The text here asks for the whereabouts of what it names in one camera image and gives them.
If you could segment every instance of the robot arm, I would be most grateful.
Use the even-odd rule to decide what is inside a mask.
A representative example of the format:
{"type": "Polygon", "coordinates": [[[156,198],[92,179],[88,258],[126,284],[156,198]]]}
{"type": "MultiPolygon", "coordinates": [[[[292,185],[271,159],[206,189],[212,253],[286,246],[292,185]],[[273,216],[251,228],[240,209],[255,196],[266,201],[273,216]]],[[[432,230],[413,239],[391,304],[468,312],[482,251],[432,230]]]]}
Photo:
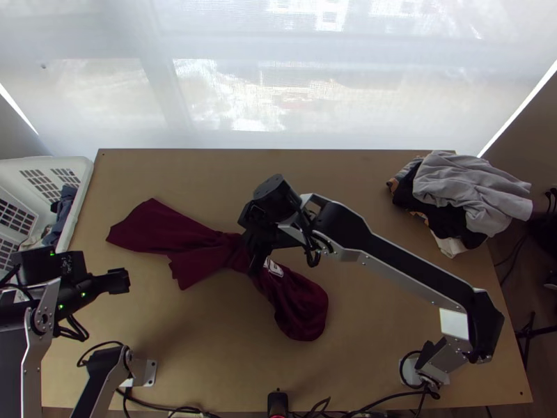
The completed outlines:
{"type": "MultiPolygon", "coordinates": [[[[128,292],[130,278],[123,268],[101,276],[87,273],[81,251],[55,254],[41,248],[12,254],[12,258],[20,266],[19,280],[29,300],[18,300],[11,288],[0,290],[2,417],[39,418],[41,361],[52,339],[66,336],[85,341],[88,333],[73,314],[102,293],[128,292]],[[60,325],[64,319],[73,330],[60,325]]],[[[82,365],[87,367],[89,380],[72,413],[78,418],[104,417],[118,386],[152,386],[157,368],[154,360],[134,358],[124,345],[96,350],[82,365]]]]}
{"type": "Polygon", "coordinates": [[[504,317],[487,292],[374,234],[343,204],[317,194],[299,196],[275,175],[255,190],[238,223],[246,229],[251,274],[273,249],[303,247],[311,267],[322,255],[356,262],[438,307],[443,337],[425,343],[408,381],[448,384],[448,374],[464,363],[491,360],[504,317]]]}

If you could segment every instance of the white cloth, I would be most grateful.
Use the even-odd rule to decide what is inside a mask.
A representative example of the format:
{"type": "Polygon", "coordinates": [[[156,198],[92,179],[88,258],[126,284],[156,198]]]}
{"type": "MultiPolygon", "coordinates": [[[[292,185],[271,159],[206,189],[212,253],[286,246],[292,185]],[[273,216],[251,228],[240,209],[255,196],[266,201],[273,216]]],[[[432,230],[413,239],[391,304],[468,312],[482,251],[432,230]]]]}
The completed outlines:
{"type": "Polygon", "coordinates": [[[433,231],[431,231],[431,235],[433,235],[433,238],[435,238],[435,242],[437,243],[437,246],[439,247],[439,249],[441,250],[441,253],[443,253],[444,255],[446,255],[449,258],[454,258],[457,254],[461,254],[465,251],[468,251],[468,249],[464,246],[464,244],[462,244],[462,241],[459,240],[458,238],[438,238],[433,231]]]}
{"type": "Polygon", "coordinates": [[[420,165],[412,194],[437,207],[462,206],[466,227],[489,237],[504,231],[512,218],[526,221],[531,184],[496,169],[481,158],[434,151],[420,165]]]}

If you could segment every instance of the light strip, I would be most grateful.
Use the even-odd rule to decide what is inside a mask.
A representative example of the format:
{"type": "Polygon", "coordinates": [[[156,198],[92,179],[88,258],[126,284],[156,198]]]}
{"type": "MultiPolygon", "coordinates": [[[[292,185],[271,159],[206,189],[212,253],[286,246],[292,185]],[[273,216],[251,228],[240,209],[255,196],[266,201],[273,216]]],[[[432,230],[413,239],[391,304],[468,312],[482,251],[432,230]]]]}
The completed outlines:
{"type": "Polygon", "coordinates": [[[511,117],[503,124],[503,126],[501,126],[501,129],[499,129],[497,131],[497,133],[493,136],[493,138],[491,138],[489,140],[489,142],[487,144],[485,144],[485,147],[483,147],[483,149],[480,151],[480,153],[478,154],[478,158],[481,158],[485,152],[489,149],[489,147],[491,147],[494,142],[499,139],[499,137],[501,136],[501,134],[503,134],[503,132],[505,132],[505,130],[509,127],[509,125],[517,118],[518,115],[520,115],[520,113],[524,110],[524,108],[526,106],[528,106],[530,104],[530,102],[532,101],[532,99],[535,97],[535,95],[538,94],[538,92],[542,89],[543,86],[545,86],[545,84],[549,81],[549,79],[551,77],[553,77],[553,75],[555,74],[555,72],[557,71],[557,61],[555,61],[553,63],[553,65],[551,67],[549,67],[548,71],[544,74],[544,76],[542,77],[542,79],[538,82],[538,84],[536,84],[536,86],[534,87],[534,89],[530,92],[530,94],[528,94],[526,96],[526,99],[520,104],[520,106],[518,106],[518,109],[515,110],[515,112],[511,115],[511,117]]]}
{"type": "Polygon", "coordinates": [[[27,118],[27,116],[25,116],[25,114],[23,113],[23,111],[19,108],[19,106],[17,106],[17,103],[15,102],[15,100],[13,100],[12,96],[10,95],[10,93],[8,93],[8,91],[4,88],[4,86],[2,86],[2,84],[0,83],[0,95],[6,99],[6,102],[8,102],[8,104],[17,112],[17,114],[19,116],[21,116],[21,118],[25,121],[25,123],[27,125],[29,125],[29,127],[37,134],[39,135],[39,133],[37,132],[37,130],[35,129],[35,127],[31,124],[31,122],[29,122],[29,119],[27,118]]]}

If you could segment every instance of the floor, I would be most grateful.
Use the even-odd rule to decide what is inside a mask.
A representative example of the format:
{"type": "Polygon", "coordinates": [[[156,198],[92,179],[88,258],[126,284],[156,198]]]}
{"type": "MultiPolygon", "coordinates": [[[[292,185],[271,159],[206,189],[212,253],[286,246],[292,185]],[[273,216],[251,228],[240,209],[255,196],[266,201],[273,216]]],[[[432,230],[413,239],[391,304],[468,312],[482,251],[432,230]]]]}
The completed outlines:
{"type": "MultiPolygon", "coordinates": [[[[506,231],[489,241],[489,249],[495,263],[503,260],[514,244],[524,234],[524,224],[513,223],[506,231]]],[[[498,268],[500,279],[508,271],[508,263],[498,268]]],[[[542,286],[545,277],[557,262],[549,258],[532,240],[520,251],[515,268],[503,287],[512,324],[522,328],[531,311],[536,312],[535,327],[557,323],[557,292],[542,286]]],[[[526,405],[500,405],[490,407],[493,418],[550,418],[557,411],[557,333],[539,336],[532,341],[528,361],[534,403],[526,405]]],[[[223,418],[263,418],[264,414],[221,414],[223,418]]],[[[44,418],[68,418],[70,410],[45,408],[44,418]]],[[[121,411],[111,411],[107,418],[123,417],[121,411]]],[[[132,412],[133,418],[163,418],[163,412],[132,412]]],[[[410,418],[410,411],[390,411],[389,416],[410,418]]],[[[486,408],[453,408],[424,410],[422,418],[489,418],[486,408]]]]}

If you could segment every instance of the clothing label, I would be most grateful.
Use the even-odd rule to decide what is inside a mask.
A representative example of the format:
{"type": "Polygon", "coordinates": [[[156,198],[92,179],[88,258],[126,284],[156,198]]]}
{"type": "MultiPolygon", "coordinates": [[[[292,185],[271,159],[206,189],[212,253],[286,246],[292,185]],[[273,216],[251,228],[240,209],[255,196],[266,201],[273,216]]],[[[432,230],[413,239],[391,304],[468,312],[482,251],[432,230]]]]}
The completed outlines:
{"type": "Polygon", "coordinates": [[[271,260],[269,257],[265,259],[263,263],[263,267],[269,270],[269,273],[274,274],[275,276],[284,277],[284,271],[281,269],[281,266],[271,260]]]}

